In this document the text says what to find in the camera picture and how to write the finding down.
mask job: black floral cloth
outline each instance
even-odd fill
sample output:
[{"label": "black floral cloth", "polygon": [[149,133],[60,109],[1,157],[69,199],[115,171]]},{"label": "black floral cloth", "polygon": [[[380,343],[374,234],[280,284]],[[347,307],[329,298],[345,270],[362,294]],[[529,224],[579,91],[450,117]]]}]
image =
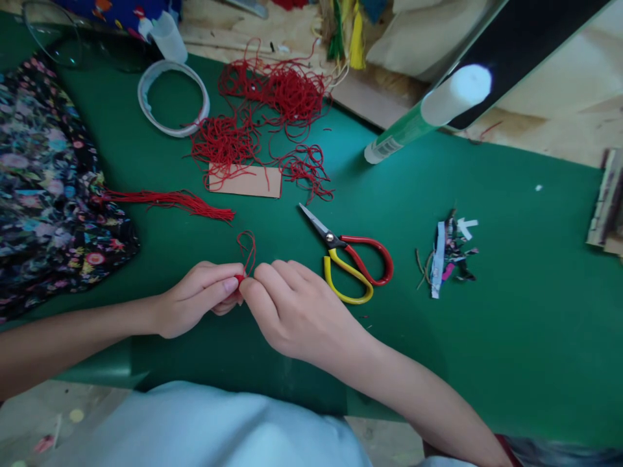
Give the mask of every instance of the black floral cloth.
[{"label": "black floral cloth", "polygon": [[132,223],[103,189],[97,150],[49,59],[0,73],[0,324],[89,289],[136,254]]}]

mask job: scissors blade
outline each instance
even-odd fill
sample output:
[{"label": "scissors blade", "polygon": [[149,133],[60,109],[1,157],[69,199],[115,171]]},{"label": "scissors blade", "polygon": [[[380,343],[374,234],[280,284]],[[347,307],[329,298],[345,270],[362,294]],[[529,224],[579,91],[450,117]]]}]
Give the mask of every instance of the scissors blade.
[{"label": "scissors blade", "polygon": [[303,210],[307,218],[310,220],[311,225],[317,230],[318,234],[320,234],[323,239],[326,247],[331,250],[332,248],[346,248],[348,244],[343,242],[339,238],[335,236],[333,232],[331,232],[318,218],[312,214],[309,209],[299,203],[299,207]]},{"label": "scissors blade", "polygon": [[315,229],[318,231],[320,236],[325,239],[326,235],[329,234],[331,231],[321,221],[319,221],[318,218],[314,214],[312,214],[308,208],[303,206],[301,203],[299,203],[299,207],[303,210],[303,212],[310,220],[312,225],[315,227]]}]

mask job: hand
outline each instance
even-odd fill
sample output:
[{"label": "hand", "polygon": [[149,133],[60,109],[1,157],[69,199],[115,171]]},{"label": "hand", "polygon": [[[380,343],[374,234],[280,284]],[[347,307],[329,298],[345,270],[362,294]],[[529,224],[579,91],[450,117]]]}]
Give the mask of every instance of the hand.
[{"label": "hand", "polygon": [[234,275],[244,273],[241,263],[201,261],[171,290],[154,297],[155,306],[149,310],[151,333],[172,339],[194,328],[209,310],[219,316],[229,313],[236,303],[242,304]]},{"label": "hand", "polygon": [[259,265],[240,291],[276,351],[336,377],[371,339],[327,283],[296,261]]}]

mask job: white tape roll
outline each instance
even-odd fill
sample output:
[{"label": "white tape roll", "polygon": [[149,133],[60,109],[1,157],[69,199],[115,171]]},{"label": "white tape roll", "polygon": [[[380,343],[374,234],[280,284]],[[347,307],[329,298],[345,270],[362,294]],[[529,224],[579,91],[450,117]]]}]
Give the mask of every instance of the white tape roll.
[{"label": "white tape roll", "polygon": [[[199,116],[197,119],[189,126],[185,126],[184,128],[179,128],[174,130],[173,128],[167,128],[166,126],[161,125],[156,121],[154,116],[151,114],[151,106],[147,102],[147,93],[149,92],[149,88],[152,83],[165,71],[181,71],[182,73],[190,76],[193,80],[197,82],[201,89],[201,94],[203,96],[203,106],[201,107],[201,111],[199,112]],[[141,105],[141,109],[145,114],[145,117],[153,123],[153,125],[159,129],[161,132],[166,133],[170,136],[175,136],[176,138],[184,138],[186,136],[192,135],[192,133],[196,132],[199,128],[199,123],[208,116],[210,113],[210,98],[208,96],[208,92],[206,91],[206,86],[203,84],[199,75],[192,70],[192,68],[187,65],[179,64],[176,62],[170,62],[168,60],[161,60],[159,62],[154,63],[151,67],[147,68],[144,72],[141,80],[138,82],[138,102]]]}]

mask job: yellow scissors handle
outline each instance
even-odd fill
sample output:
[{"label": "yellow scissors handle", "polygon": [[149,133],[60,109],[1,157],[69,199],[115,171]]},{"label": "yellow scissors handle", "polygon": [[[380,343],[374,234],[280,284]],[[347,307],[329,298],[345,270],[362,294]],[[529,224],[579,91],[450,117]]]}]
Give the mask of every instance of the yellow scissors handle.
[{"label": "yellow scissors handle", "polygon": [[[335,285],[333,285],[333,281],[331,280],[331,260],[332,259],[333,261],[337,263],[338,266],[340,266],[347,273],[355,276],[357,279],[359,279],[359,281],[363,282],[366,288],[366,292],[364,296],[362,296],[361,298],[351,298],[351,297],[347,297],[346,295],[342,295],[340,292],[336,290],[336,287]],[[335,292],[336,295],[339,297],[339,299],[344,303],[348,303],[351,305],[362,305],[365,302],[368,302],[372,298],[372,295],[374,294],[374,289],[372,288],[372,284],[368,281],[368,279],[366,279],[365,276],[362,273],[360,273],[358,270],[356,270],[354,267],[342,261],[337,256],[337,252],[335,248],[331,248],[329,250],[329,256],[324,257],[324,278],[327,284],[329,284],[329,287],[331,287],[331,290],[333,290],[333,292]]]}]

